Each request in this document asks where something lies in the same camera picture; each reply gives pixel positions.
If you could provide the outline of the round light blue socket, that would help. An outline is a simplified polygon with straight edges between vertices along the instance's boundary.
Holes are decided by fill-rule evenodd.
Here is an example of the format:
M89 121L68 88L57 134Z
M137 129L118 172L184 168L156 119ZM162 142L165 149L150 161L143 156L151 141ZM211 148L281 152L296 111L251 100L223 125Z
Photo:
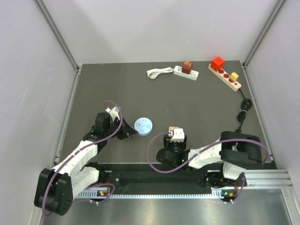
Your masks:
M153 123L149 118L142 117L135 121L134 129L140 136L147 136L152 132Z

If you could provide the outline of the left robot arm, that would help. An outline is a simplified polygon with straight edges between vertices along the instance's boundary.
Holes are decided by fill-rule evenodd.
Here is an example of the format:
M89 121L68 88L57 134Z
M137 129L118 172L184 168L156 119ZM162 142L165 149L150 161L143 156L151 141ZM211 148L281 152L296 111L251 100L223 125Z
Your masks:
M98 113L94 126L76 149L58 165L39 174L34 205L43 212L65 215L79 193L92 184L101 186L106 182L106 174L89 160L101 152L108 139L124 140L135 134L137 131L119 115L116 107Z

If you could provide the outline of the pink cube plug adapter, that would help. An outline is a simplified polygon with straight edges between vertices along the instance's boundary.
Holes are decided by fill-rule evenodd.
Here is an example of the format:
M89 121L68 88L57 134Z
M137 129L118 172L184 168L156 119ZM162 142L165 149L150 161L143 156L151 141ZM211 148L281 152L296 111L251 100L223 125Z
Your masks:
M172 137L174 135L174 130L178 129L179 127L170 126L168 128L168 136Z

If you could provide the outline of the white power strip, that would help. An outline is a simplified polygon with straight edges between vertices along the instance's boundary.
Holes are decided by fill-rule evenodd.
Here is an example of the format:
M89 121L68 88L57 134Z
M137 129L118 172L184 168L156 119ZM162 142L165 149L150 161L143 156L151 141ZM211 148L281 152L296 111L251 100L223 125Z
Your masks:
M191 72L189 74L184 73L182 71L182 67L181 66L175 66L174 69L173 69L173 73L175 75L178 75L178 76L190 79L190 80L194 80L194 81L196 81L197 78L198 78L198 76L199 76L199 72L198 71L194 71L194 70L191 70Z

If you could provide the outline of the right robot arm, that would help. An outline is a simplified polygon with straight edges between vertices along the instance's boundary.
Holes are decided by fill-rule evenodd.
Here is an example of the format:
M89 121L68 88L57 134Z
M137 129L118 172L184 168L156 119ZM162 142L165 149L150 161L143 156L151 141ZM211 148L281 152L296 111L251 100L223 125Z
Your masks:
M222 163L219 181L231 185L246 170L261 169L268 160L268 149L260 138L237 132L224 131L214 143L198 149L187 149L187 136L179 127L170 127L164 136L164 147L157 153L158 162L174 172L181 168L202 169Z

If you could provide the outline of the brown cube plug adapter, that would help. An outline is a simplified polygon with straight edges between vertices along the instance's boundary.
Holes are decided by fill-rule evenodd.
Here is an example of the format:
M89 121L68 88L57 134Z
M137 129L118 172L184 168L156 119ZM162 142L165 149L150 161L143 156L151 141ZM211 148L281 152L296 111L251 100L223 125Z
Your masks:
M190 74L192 69L193 69L193 62L187 60L184 61L181 71L185 74Z

